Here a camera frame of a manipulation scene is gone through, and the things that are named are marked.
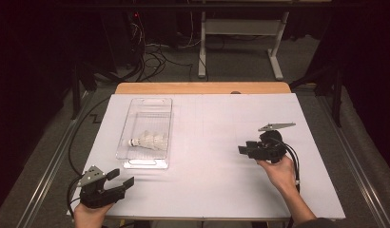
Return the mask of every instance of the clear plastic container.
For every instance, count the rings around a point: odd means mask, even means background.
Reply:
[[[116,158],[124,168],[168,168],[172,100],[132,99]]]

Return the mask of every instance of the gray floor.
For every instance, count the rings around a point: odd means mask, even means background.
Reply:
[[[206,56],[208,81],[275,81],[265,52],[272,46],[272,41],[270,38],[255,41],[228,39],[225,40],[223,49],[209,49]],[[278,60],[285,82],[290,83],[303,76],[318,43],[319,41],[309,37],[296,42],[282,42]],[[211,37],[207,40],[207,46],[210,48],[219,48],[221,45],[219,38]],[[189,72],[189,66],[167,63],[165,70],[151,78],[151,82],[205,81],[197,78],[199,54],[197,47],[179,49],[163,47],[163,52],[171,61],[182,65],[192,64],[192,70]],[[151,71],[152,68],[147,68],[146,74]],[[100,83],[98,90],[91,94],[92,98],[87,102],[86,110],[112,94],[115,87],[114,84]],[[390,219],[390,170],[367,136],[348,99],[347,91],[344,90],[342,95],[342,128],[334,127],[328,117],[326,101],[329,99],[316,97],[311,86],[301,86],[293,92],[298,95],[305,118],[346,214],[346,219],[337,221],[339,227],[390,227],[390,221],[384,221],[387,216]],[[0,210],[0,227],[16,227],[21,219],[23,220],[19,227],[73,227],[70,217],[66,215],[66,192],[75,175],[68,165],[67,157],[59,157],[57,166],[59,168],[54,170],[56,173],[53,180],[46,182],[48,189],[40,191],[43,194],[40,199],[43,200],[34,200],[30,203],[31,199],[37,199],[33,197],[34,191],[40,185],[41,178],[51,171],[47,168],[51,162],[53,163],[56,152],[62,149],[58,146],[68,132],[68,127],[76,124],[70,121],[71,108],[69,93],[65,98],[64,108],[48,124],[23,173],[6,198]],[[93,109],[91,114],[97,114],[97,119],[101,119],[106,108],[107,102],[104,102]],[[72,145],[72,160],[79,170],[84,168],[100,127],[93,122],[93,118],[88,116],[83,121]],[[358,162],[351,162],[351,152]],[[23,216],[26,208],[31,208],[29,203],[36,208],[28,212],[35,213]],[[119,222],[115,220],[107,220],[106,224],[110,228],[119,227]]]

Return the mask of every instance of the background table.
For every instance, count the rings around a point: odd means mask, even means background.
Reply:
[[[203,94],[214,86],[219,92]],[[180,87],[185,94],[177,94]],[[264,88],[275,93],[272,87],[278,88],[276,94],[216,94],[233,90],[257,93],[258,89],[266,91]],[[126,198],[118,201],[107,216],[288,219],[290,214],[279,192],[255,161],[239,154],[237,146],[245,145],[247,140],[258,140],[257,129],[265,124],[294,122],[296,126],[282,129],[281,133],[283,140],[298,152],[302,196],[318,217],[344,218],[297,97],[288,92],[282,83],[120,85],[108,104],[85,167],[87,170],[95,164],[104,172],[121,168],[121,175],[108,181],[106,189],[135,177],[135,185],[127,190]],[[173,100],[167,170],[123,169],[122,163],[115,159],[129,102],[137,97]]]

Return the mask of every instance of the shuttlecock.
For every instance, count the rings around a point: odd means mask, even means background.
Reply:
[[[139,138],[129,140],[128,144],[152,150],[167,150],[168,137],[166,134],[145,131]]]

